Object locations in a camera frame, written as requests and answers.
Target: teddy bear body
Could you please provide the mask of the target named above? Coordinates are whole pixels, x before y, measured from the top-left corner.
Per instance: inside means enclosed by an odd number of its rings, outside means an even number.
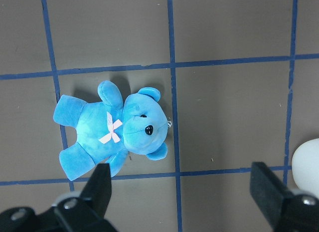
[[[127,97],[125,104],[117,86],[110,81],[98,87],[102,102],[87,103],[62,95],[54,111],[58,124],[74,127],[77,141],[61,151],[60,163],[70,180],[107,159],[111,176],[123,166],[128,152],[146,155],[150,160],[166,156],[167,119],[158,105],[160,92],[142,88]]]

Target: tiled surface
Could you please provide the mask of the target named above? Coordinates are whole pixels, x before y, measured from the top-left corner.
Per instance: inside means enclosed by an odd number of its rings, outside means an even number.
[[[84,183],[75,183],[81,190]],[[121,232],[177,231],[174,178],[112,181],[105,218]]]
[[[48,0],[58,69],[169,62],[167,0]]]
[[[292,152],[319,136],[316,1],[0,0],[0,210],[39,213],[73,189],[56,97],[99,101],[109,79],[124,98],[158,88],[174,122],[166,159],[130,154],[113,180],[107,217],[120,231],[270,231],[240,168],[264,161],[293,188]]]
[[[0,211],[13,207],[31,207],[39,214],[49,209],[59,195],[69,191],[68,183],[1,186]]]
[[[319,138],[319,60],[299,60],[295,65],[293,113],[291,120],[290,162],[304,142]]]
[[[52,77],[0,80],[0,181],[66,178]]]
[[[181,170],[281,165],[288,74],[287,62],[178,68]]]
[[[297,53],[319,52],[318,0],[299,0],[297,26]]]
[[[287,55],[292,0],[174,0],[176,61]]]
[[[51,70],[41,0],[0,0],[0,14],[0,75]]]

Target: plush toy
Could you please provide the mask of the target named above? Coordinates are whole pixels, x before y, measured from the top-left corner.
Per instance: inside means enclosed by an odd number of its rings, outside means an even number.
[[[160,160],[167,155],[169,123],[158,104],[160,92],[145,87],[123,99],[117,86],[103,81],[98,87],[102,102],[87,103],[62,95],[53,119],[64,126],[72,126],[77,141],[61,151],[60,163],[69,178],[74,180],[108,158],[111,176],[124,164],[128,152]]]

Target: metal bolt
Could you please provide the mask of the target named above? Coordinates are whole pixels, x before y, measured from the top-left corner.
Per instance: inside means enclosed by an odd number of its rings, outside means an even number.
[[[25,216],[26,210],[25,209],[19,209],[17,212],[15,212],[12,216],[11,216],[11,220],[16,221],[20,218],[22,218],[23,216]]]
[[[316,204],[315,198],[311,196],[303,196],[302,200],[307,206],[314,206]]]
[[[65,204],[64,204],[64,208],[66,210],[69,210],[73,207],[75,207],[75,205],[78,203],[78,201],[76,200],[76,198],[73,198],[73,199],[70,199],[69,201],[67,201]]]

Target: white bow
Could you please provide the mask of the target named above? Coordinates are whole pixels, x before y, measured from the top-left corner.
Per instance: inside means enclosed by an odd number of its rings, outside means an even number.
[[[107,114],[107,125],[108,125],[108,129],[110,133],[103,136],[101,139],[99,139],[99,141],[102,142],[103,144],[106,144],[112,138],[115,143],[118,143],[120,141],[120,138],[114,132],[114,130],[122,126],[123,123],[119,119],[117,119],[116,122],[113,123],[112,115],[109,112],[107,112],[106,114]]]

